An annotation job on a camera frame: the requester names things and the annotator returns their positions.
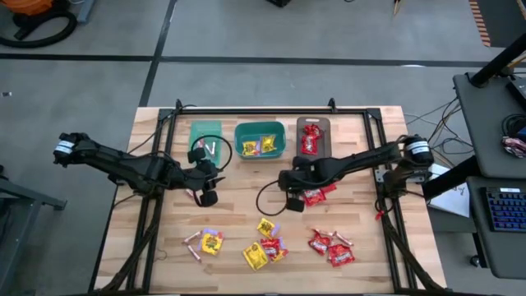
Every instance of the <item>white label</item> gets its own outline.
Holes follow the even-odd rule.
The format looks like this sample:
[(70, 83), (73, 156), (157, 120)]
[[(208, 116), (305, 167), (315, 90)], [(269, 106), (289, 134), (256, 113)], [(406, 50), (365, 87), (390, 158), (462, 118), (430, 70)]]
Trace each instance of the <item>white label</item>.
[(411, 153), (413, 153), (414, 155), (422, 152), (429, 152), (429, 147), (420, 147), (411, 150)]
[(501, 192), (520, 192), (518, 188), (501, 188)]
[(417, 148), (417, 147), (428, 147), (428, 144), (426, 141), (418, 141), (418, 142), (414, 142), (413, 144), (409, 144), (405, 147), (405, 150), (411, 150), (413, 148)]
[(71, 142), (68, 142), (68, 141), (60, 141), (58, 143), (59, 146), (64, 146), (64, 147), (68, 147), (68, 148), (72, 148), (75, 144), (71, 143)]
[(60, 151), (60, 152), (68, 153), (68, 154), (71, 154), (73, 152), (73, 150), (67, 147), (64, 147), (64, 146), (57, 146), (57, 148), (55, 148), (55, 151)]

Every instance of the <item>green tray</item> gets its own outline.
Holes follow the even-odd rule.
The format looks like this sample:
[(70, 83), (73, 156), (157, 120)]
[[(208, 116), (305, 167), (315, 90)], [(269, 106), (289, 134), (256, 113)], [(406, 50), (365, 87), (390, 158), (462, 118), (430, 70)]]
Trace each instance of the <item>green tray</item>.
[[(190, 138), (188, 139), (188, 150), (191, 150), (191, 144), (200, 136), (214, 135), (222, 136), (221, 122), (219, 120), (196, 120), (190, 126)], [(221, 145), (223, 142), (220, 139), (208, 137), (205, 138), (205, 144), (212, 149), (212, 143), (215, 142), (215, 157), (210, 156), (210, 152), (205, 148), (206, 158), (211, 160), (216, 167), (219, 167), (221, 161)]]
[[(276, 135), (276, 150), (269, 153), (261, 153), (258, 156), (243, 155), (243, 142), (260, 141), (262, 136)], [(241, 123), (236, 126), (234, 132), (234, 145), (239, 157), (245, 160), (274, 159), (280, 157), (285, 151), (287, 140), (285, 138), (285, 127), (279, 122)]]

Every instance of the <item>white paper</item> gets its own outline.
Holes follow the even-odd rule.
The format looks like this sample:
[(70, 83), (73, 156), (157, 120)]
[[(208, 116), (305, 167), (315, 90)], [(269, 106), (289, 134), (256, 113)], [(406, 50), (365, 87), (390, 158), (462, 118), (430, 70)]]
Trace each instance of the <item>white paper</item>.
[[(447, 172), (449, 169), (441, 165), (434, 164), (429, 170), (433, 173), (431, 179)], [(438, 210), (444, 210), (452, 214), (461, 215), (469, 218), (469, 190), (466, 183), (458, 185), (438, 197), (431, 199), (429, 206)]]

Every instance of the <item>wooden table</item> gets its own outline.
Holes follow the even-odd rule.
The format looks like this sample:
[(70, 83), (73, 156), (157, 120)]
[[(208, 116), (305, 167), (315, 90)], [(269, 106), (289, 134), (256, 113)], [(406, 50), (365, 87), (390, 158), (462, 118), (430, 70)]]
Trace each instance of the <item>wooden table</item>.
[[(407, 133), (401, 107), (380, 107), (388, 141)], [(155, 129), (159, 109), (137, 110), (129, 147), (135, 147)], [(344, 157), (367, 150), (363, 118), (357, 115), (329, 115), (334, 157)], [(328, 195), (326, 203), (307, 208), (303, 213), (286, 210), (270, 218), (280, 223), (290, 253), (284, 260), (269, 264), (254, 272), (246, 263), (242, 250), (263, 236), (256, 230), (262, 214), (255, 205), (261, 187), (274, 181), (281, 169), (290, 169), (296, 153), (297, 115), (192, 115), (177, 119), (172, 156), (188, 167), (187, 151), (191, 123), (195, 120), (221, 120), (223, 134), (233, 141), (239, 123), (280, 121), (285, 126), (287, 148), (281, 158), (266, 161), (241, 160), (237, 155), (221, 176), (219, 202), (211, 208), (198, 208), (184, 191), (166, 191), (162, 211), (156, 262), (151, 281), (151, 293), (164, 294), (314, 294), (314, 293), (385, 293), (392, 292), (390, 272), (381, 223), (375, 220), (373, 202), (376, 199), (372, 170), (348, 175), (338, 183), (338, 190)], [(140, 155), (151, 150), (151, 143), (135, 152)], [(227, 147), (222, 146), (222, 161)], [(419, 191), (416, 185), (408, 188)], [(118, 190), (116, 201), (131, 194), (127, 187)], [(421, 197), (407, 195), (401, 200), (409, 246), (424, 269), (440, 285), (445, 286), (441, 261)], [(108, 236), (99, 266), (95, 288), (106, 285), (130, 254), (141, 205), (139, 197), (120, 204), (111, 217)], [(284, 205), (284, 193), (270, 187), (261, 197), (261, 207), (268, 212)], [(224, 232), (224, 245), (217, 257), (201, 254), (198, 264), (182, 245), (185, 237), (208, 227)], [(333, 268), (314, 252), (307, 241), (311, 228), (337, 230), (354, 242), (356, 261)], [(403, 283), (404, 265), (397, 253)], [(139, 265), (137, 279), (142, 279)]]

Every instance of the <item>gray floor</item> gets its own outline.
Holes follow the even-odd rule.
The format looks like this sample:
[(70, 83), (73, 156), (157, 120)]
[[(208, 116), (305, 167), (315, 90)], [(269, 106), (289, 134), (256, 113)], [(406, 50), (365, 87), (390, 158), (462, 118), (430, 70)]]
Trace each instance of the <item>gray floor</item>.
[[(64, 42), (0, 53), (152, 55), (169, 0), (99, 0), (91, 23)], [(468, 0), (407, 0), (392, 18), (391, 0), (293, 0), (279, 10), (263, 0), (179, 0), (165, 56), (363, 58), (485, 61), (500, 49), (482, 45)], [(0, 9), (0, 32), (12, 32)], [(60, 26), (47, 25), (37, 34)], [(43, 210), (16, 279), (38, 295), (87, 290), (115, 187), (85, 166), (53, 165), (60, 132), (87, 132), (124, 149), (150, 64), (0, 60), (0, 164), (11, 180), (69, 200), (62, 212)], [(454, 98), (455, 67), (355, 67), (162, 62), (149, 106), (175, 99), (198, 105), (397, 104), (422, 114)], [(440, 113), (426, 117), (440, 120)], [(462, 114), (450, 127), (468, 139)], [(434, 129), (421, 121), (410, 132)], [(450, 136), (446, 132), (442, 138)], [(462, 151), (465, 147), (451, 146)], [(468, 155), (452, 155), (458, 163)], [(522, 295), (526, 282), (498, 280), (474, 269), (468, 234), (437, 234), (450, 288)]]

